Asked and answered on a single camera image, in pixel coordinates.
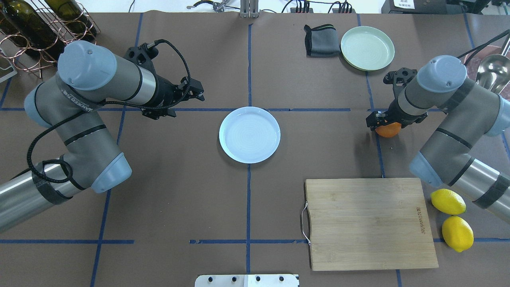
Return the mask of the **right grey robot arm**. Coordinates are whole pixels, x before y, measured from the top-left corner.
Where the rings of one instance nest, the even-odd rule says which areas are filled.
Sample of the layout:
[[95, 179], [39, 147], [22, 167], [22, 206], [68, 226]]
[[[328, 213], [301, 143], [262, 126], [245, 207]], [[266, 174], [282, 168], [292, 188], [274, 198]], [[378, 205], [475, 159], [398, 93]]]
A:
[[471, 156], [483, 136], [501, 135], [509, 127], [509, 102], [467, 76], [458, 58], [441, 55], [419, 70], [389, 72], [393, 85], [388, 110], [373, 111], [371, 130], [398, 122], [402, 127], [422, 122], [436, 107], [446, 114], [409, 165], [411, 173], [432, 187], [450, 187], [505, 222], [509, 222], [509, 176]]

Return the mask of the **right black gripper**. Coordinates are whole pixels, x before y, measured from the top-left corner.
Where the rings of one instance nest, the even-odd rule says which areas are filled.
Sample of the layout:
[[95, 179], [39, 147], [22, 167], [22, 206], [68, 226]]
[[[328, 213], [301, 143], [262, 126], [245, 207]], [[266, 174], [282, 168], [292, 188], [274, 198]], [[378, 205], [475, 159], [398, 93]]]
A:
[[402, 110], [398, 104], [398, 97], [401, 92], [404, 91], [405, 87], [415, 78], [418, 71], [416, 69], [401, 68], [397, 71], [390, 71], [384, 77], [385, 84], [391, 84], [393, 86], [394, 100], [390, 103], [387, 111], [373, 111], [366, 117], [367, 127], [371, 131], [375, 131], [380, 126], [388, 126], [395, 122], [401, 124], [402, 128], [413, 125], [414, 123], [419, 124], [428, 116], [427, 112], [424, 112], [418, 116], [412, 116]]

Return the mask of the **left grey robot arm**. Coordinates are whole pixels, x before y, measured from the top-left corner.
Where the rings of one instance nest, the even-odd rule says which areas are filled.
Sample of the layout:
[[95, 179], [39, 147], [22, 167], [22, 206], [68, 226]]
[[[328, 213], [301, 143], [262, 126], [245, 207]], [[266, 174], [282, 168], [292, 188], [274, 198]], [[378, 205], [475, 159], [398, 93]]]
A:
[[126, 181], [131, 167], [98, 110], [138, 108], [153, 120], [175, 117], [173, 106], [204, 100], [202, 83], [186, 76], [173, 84], [155, 71], [159, 39], [118, 56], [105, 47], [74, 41], [60, 55], [57, 72], [24, 100], [28, 117], [45, 131], [27, 151], [27, 170], [1, 185], [1, 231], [63, 204], [88, 188], [103, 193]]

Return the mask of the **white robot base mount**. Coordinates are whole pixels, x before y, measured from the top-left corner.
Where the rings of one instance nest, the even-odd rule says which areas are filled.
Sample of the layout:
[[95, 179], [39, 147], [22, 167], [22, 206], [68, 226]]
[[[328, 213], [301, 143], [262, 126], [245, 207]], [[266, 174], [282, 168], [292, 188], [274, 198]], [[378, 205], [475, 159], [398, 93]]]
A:
[[295, 274], [200, 275], [195, 287], [299, 287]]

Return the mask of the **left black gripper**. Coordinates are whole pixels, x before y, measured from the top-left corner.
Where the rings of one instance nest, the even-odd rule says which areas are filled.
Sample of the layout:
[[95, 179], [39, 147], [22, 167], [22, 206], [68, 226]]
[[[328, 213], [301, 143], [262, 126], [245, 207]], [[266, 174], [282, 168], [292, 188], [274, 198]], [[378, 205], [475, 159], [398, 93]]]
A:
[[124, 101], [129, 106], [137, 106], [144, 116], [153, 120], [164, 116], [175, 117], [172, 107], [184, 100], [205, 100], [203, 85], [201, 82], [192, 82], [186, 60], [183, 60], [186, 76], [179, 85], [159, 76], [153, 63], [158, 53], [154, 45], [139, 45], [130, 47], [124, 55], [139, 71], [138, 86]]

